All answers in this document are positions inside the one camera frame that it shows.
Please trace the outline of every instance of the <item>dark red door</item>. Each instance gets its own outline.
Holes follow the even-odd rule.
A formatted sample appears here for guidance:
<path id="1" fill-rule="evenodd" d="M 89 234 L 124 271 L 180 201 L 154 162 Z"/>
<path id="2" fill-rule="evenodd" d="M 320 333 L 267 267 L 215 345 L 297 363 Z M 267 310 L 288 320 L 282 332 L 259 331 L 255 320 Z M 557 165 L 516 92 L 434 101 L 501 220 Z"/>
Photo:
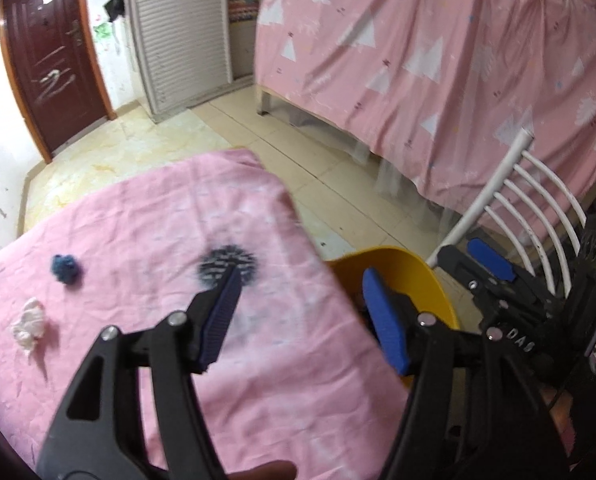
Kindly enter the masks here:
<path id="1" fill-rule="evenodd" d="M 3 0 L 12 63 L 51 151 L 105 116 L 82 38 L 78 0 Z"/>

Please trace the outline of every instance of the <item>white metal chair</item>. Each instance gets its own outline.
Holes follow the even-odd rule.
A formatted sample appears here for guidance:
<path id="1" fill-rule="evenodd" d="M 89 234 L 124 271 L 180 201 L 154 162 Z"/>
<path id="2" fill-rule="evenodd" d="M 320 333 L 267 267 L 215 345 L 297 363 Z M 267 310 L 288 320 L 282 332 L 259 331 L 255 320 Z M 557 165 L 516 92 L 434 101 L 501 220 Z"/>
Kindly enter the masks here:
<path id="1" fill-rule="evenodd" d="M 558 263 L 560 266 L 565 297 L 569 295 L 569 291 L 571 290 L 569 264 L 565 256 L 562 243 L 560 243 L 560 239 L 556 234 L 556 230 L 549 222 L 544 212 L 541 211 L 536 203 L 524 191 L 522 191 L 517 184 L 512 182 L 511 179 L 519 178 L 524 180 L 547 201 L 549 206 L 555 211 L 560 222 L 563 224 L 576 254 L 578 254 L 578 251 L 580 250 L 578 236 L 574 231 L 571 221 L 569 221 L 569 218 L 560 207 L 556 199 L 544 188 L 542 184 L 540 184 L 540 182 L 538 182 L 539 179 L 531 176 L 529 171 L 520 166 L 522 161 L 528 161 L 534 168 L 536 168 L 536 170 L 546 176 L 558 187 L 558 189 L 565 195 L 568 202 L 571 204 L 582 226 L 585 225 L 587 216 L 585 215 L 584 211 L 582 211 L 582 208 L 576 197 L 567 188 L 565 183 L 558 177 L 558 175 L 553 173 L 553 171 L 550 170 L 545 164 L 529 153 L 528 149 L 533 141 L 534 136 L 530 132 L 524 128 L 519 131 L 511 147 L 507 151 L 507 154 L 496 168 L 496 171 L 493 173 L 493 175 L 491 175 L 491 178 L 485 187 L 476 197 L 476 200 L 474 200 L 474 202 L 469 206 L 460 221 L 451 229 L 449 234 L 427 259 L 427 265 L 429 265 L 432 269 L 436 268 L 438 266 L 438 251 L 444 246 L 458 244 L 460 240 L 462 240 L 462 238 L 469 232 L 469 230 L 474 227 L 480 217 L 486 213 L 498 225 L 498 227 L 500 227 L 501 231 L 504 232 L 507 238 L 509 238 L 514 248 L 518 252 L 518 255 L 523 262 L 524 268 L 535 276 L 536 272 L 534 271 L 534 267 L 523 244 L 519 241 L 518 237 L 514 234 L 507 223 L 492 208 L 492 204 L 498 201 L 502 207 L 518 221 L 518 223 L 523 227 L 524 231 L 529 236 L 529 239 L 536 249 L 540 259 L 540 264 L 542 265 L 547 288 L 552 294 L 555 294 L 553 269 L 549 258 L 547 257 L 544 246 L 522 213 L 519 212 L 518 209 L 515 208 L 515 206 L 502 195 L 501 191 L 504 188 L 507 188 L 513 192 L 538 217 L 540 222 L 542 222 L 546 228 L 546 231 L 549 234 L 549 237 L 553 243 L 553 247 L 556 251 L 556 255 L 558 256 Z"/>

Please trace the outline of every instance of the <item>human hand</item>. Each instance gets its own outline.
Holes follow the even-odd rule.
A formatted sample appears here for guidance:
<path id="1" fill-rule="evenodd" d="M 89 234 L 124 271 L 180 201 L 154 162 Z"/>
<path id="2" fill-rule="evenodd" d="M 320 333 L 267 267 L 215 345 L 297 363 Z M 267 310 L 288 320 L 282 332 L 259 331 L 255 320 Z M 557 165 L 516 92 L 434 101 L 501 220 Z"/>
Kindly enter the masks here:
<path id="1" fill-rule="evenodd" d="M 248 471 L 227 475 L 229 480 L 295 480 L 298 470 L 287 460 L 276 460 Z"/>

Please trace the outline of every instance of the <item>black and white spiky object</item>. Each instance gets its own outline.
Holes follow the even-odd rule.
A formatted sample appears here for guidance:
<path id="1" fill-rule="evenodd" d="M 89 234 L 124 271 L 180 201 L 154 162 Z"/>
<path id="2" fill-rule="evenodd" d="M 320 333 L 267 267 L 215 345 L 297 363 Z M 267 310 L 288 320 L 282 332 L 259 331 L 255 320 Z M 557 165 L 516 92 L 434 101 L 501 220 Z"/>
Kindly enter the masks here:
<path id="1" fill-rule="evenodd" d="M 249 285 L 256 278 L 256 257 L 238 245 L 225 245 L 207 254 L 198 267 L 198 277 L 203 285 L 214 288 L 230 265 L 238 267 L 243 286 Z"/>

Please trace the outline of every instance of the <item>crumpled white tissue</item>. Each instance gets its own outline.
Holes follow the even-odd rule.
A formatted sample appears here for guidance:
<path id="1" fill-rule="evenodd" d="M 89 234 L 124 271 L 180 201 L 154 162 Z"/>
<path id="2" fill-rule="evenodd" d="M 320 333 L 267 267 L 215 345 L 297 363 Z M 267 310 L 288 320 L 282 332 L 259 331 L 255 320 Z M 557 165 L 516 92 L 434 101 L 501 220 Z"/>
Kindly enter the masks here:
<path id="1" fill-rule="evenodd" d="M 36 343 L 44 335 L 44 309 L 37 298 L 25 303 L 20 318 L 11 326 L 16 343 L 27 357 L 36 348 Z"/>

